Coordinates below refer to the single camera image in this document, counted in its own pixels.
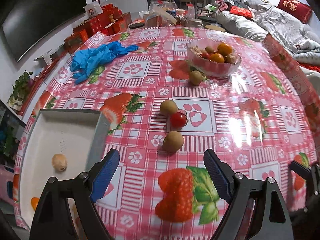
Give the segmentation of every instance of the blue gripper pad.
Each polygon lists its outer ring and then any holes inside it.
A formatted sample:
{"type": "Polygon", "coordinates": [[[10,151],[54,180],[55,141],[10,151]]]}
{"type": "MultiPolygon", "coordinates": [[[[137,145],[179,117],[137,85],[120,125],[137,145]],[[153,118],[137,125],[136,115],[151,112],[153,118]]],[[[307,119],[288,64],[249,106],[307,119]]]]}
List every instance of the blue gripper pad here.
{"type": "Polygon", "coordinates": [[[111,149],[107,153],[107,156],[109,157],[108,160],[100,169],[100,172],[92,183],[92,193],[90,195],[90,199],[93,203],[96,203],[98,199],[103,197],[120,162],[120,155],[116,149],[111,149]]]}
{"type": "Polygon", "coordinates": [[[232,200],[232,192],[230,190],[230,182],[221,170],[221,167],[219,164],[223,164],[219,158],[216,156],[217,161],[215,158],[212,156],[210,152],[213,152],[213,150],[206,150],[203,155],[203,161],[204,161],[204,166],[206,167],[210,178],[214,184],[214,186],[217,189],[217,192],[219,194],[219,197],[224,199],[227,203],[230,203],[232,200]]]}

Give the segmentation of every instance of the black lid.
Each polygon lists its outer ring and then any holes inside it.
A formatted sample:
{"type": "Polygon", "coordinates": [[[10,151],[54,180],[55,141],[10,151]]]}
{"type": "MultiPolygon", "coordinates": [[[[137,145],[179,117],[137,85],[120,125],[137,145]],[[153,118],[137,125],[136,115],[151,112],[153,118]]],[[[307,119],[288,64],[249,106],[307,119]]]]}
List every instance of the black lid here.
{"type": "Polygon", "coordinates": [[[140,27],[143,27],[144,26],[144,23],[134,23],[134,24],[131,24],[129,26],[130,29],[137,29],[137,28],[140,28],[140,27]]]}
{"type": "Polygon", "coordinates": [[[217,20],[207,16],[199,16],[198,19],[207,22],[207,23],[216,23],[217,20]]]}

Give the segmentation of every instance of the metal screw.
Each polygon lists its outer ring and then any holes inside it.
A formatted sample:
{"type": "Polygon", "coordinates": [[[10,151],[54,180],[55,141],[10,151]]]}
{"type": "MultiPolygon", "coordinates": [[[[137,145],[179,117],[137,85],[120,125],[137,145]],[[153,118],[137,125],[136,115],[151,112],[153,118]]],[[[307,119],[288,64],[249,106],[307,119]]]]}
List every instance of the metal screw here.
{"type": "Polygon", "coordinates": [[[268,177],[268,181],[273,184],[276,182],[276,180],[273,177],[268,177]]]}
{"type": "Polygon", "coordinates": [[[56,181],[56,178],[55,177],[51,177],[48,179],[48,182],[49,183],[54,183],[56,181]]]}
{"type": "Polygon", "coordinates": [[[243,174],[241,172],[237,172],[235,176],[237,179],[243,179],[243,174]]]}
{"type": "Polygon", "coordinates": [[[81,172],[79,174],[79,178],[81,178],[81,179],[85,179],[86,177],[88,177],[88,173],[86,173],[86,172],[81,172]]]}

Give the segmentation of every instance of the fruit bowl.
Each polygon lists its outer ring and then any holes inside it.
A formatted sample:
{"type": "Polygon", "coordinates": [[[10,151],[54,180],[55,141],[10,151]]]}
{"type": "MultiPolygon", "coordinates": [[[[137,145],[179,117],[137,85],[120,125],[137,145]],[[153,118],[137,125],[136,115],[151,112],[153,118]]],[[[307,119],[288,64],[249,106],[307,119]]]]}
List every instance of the fruit bowl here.
{"type": "Polygon", "coordinates": [[[227,77],[236,72],[239,65],[241,64],[241,57],[240,55],[232,49],[233,55],[236,56],[236,63],[217,63],[212,60],[208,60],[197,56],[192,50],[192,47],[198,46],[199,49],[205,49],[207,46],[212,47],[215,51],[219,44],[225,43],[223,41],[212,40],[209,38],[202,38],[199,40],[191,41],[187,44],[187,56],[191,63],[194,65],[195,68],[206,74],[207,76],[213,77],[227,77]]]}

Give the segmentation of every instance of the television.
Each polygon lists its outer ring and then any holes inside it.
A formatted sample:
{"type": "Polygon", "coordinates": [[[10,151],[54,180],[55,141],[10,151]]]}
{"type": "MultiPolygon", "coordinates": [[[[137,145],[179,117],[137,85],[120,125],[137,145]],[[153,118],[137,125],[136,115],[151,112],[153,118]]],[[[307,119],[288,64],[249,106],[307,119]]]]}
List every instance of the television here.
{"type": "Polygon", "coordinates": [[[40,39],[85,12],[85,0],[17,0],[2,24],[14,58],[19,61],[40,39]]]}

